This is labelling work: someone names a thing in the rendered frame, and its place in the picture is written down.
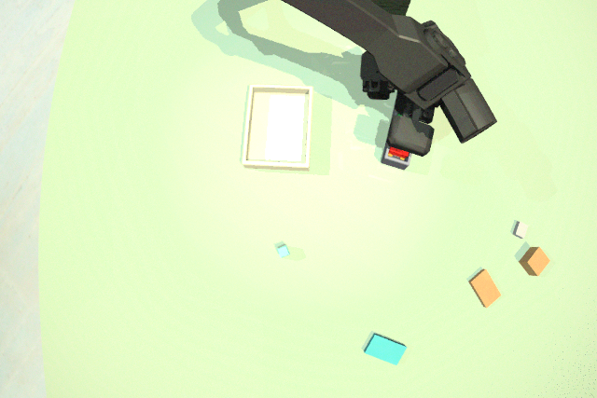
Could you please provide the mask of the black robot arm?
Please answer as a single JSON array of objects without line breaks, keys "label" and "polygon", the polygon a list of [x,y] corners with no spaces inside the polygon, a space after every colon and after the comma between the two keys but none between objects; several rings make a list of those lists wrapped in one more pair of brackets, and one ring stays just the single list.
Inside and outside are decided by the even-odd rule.
[{"label": "black robot arm", "polygon": [[392,15],[370,0],[281,1],[366,50],[360,75],[370,99],[397,90],[424,110],[438,103],[461,144],[497,122],[465,58],[434,21]]}]

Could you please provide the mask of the teal rectangular block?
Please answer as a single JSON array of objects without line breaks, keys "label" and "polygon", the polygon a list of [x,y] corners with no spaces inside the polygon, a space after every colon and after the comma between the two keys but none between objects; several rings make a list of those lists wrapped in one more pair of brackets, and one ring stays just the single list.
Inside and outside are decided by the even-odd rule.
[{"label": "teal rectangular block", "polygon": [[397,365],[406,348],[403,344],[394,342],[389,338],[373,334],[364,353]]}]

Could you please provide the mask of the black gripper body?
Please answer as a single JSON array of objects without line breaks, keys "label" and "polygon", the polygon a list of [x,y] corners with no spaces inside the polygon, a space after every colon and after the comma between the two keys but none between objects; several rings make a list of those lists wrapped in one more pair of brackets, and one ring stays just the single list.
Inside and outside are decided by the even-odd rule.
[{"label": "black gripper body", "polygon": [[[400,95],[406,97],[403,93]],[[430,153],[435,129],[419,122],[419,119],[431,119],[434,107],[439,107],[439,104],[434,103],[424,110],[406,97],[403,116],[392,117],[386,140],[388,145],[420,157]]]}]

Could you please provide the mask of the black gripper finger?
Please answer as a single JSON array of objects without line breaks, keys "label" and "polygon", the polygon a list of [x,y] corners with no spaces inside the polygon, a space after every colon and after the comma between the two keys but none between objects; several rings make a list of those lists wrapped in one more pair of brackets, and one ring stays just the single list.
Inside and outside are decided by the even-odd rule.
[{"label": "black gripper finger", "polygon": [[[404,106],[406,104],[406,97],[397,94],[397,98],[396,98],[396,103],[395,103],[395,111],[397,111],[398,114],[402,115],[404,114]],[[433,111],[432,114],[432,118],[431,119],[427,119],[426,121],[423,121],[421,119],[419,119],[420,122],[423,122],[425,124],[429,124],[433,121],[433,116],[434,116],[435,111]]]}]

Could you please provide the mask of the beige shallow tray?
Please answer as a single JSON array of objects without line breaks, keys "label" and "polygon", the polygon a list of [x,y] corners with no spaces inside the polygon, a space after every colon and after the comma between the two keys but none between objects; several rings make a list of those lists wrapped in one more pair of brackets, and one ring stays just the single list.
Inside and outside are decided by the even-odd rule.
[{"label": "beige shallow tray", "polygon": [[310,170],[313,86],[249,85],[243,160],[246,169]]}]

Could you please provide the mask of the small white block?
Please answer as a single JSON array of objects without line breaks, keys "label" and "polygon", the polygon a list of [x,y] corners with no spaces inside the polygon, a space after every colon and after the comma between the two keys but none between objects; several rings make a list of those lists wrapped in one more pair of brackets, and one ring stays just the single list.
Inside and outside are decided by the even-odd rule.
[{"label": "small white block", "polygon": [[524,239],[525,235],[526,235],[526,230],[527,230],[528,226],[525,225],[522,222],[517,222],[517,224],[514,227],[513,230],[513,234],[514,236],[520,238],[520,239]]}]

